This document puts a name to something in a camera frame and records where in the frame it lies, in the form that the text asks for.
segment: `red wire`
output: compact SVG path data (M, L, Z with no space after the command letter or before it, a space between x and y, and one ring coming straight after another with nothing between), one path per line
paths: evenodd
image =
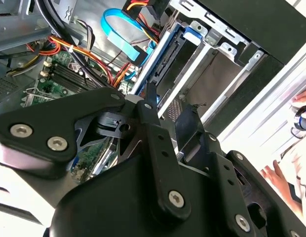
M149 2L149 0L132 0L131 3L135 3L135 2Z

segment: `cable tie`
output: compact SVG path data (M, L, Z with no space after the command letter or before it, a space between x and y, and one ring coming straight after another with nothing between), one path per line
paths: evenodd
M71 45L69 48L69 53L73 53L74 52L74 45Z

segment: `hand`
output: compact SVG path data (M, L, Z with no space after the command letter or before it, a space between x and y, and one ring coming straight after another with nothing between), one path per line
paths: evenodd
M292 102L292 106L301 108L306 105L306 91L296 96L294 101ZM306 119L306 112L301 115Z
M280 192L282 198L289 202L292 200L290 189L288 182L283 175L277 161L273 161L273 167L275 171L273 171L268 165L261 170L261 175L266 179L269 180Z

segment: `ventilation grille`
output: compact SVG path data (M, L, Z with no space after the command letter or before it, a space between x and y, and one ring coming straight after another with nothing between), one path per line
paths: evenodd
M181 104L179 100L173 100L172 103L168 107L168 117L175 122L176 119L179 117L181 114Z
M0 78L0 99L7 94L13 92L16 90L18 86L14 85L13 83L10 83L9 81L6 81L3 78Z

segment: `screw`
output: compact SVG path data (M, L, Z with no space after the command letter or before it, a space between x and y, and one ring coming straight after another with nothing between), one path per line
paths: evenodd
M151 106L151 105L149 105L149 104L144 104L144 106L145 106L145 107L147 107L149 110L151 110L151 109L152 109L152 106Z
M33 133L33 129L25 124L16 124L10 128L10 133L14 137L26 138Z
M116 100L120 100L120 97L116 94L111 94L112 98L116 99Z
M68 147L68 142L62 137L51 137L48 140L48 147L51 150L62 152Z
M250 224L243 216L237 214L235 216L235 220L237 222L237 225L240 226L243 231L250 232L251 230Z
M295 231L290 231L292 237L300 237Z
M209 137L210 137L210 139L212 140L212 141L216 141L217 140L217 138L215 138L212 134L209 134Z
M236 157L239 158L240 160L244 159L243 156L241 154L239 154L239 153L236 153Z
M168 198L175 207L182 208L184 206L184 198L179 192L174 190L170 191Z

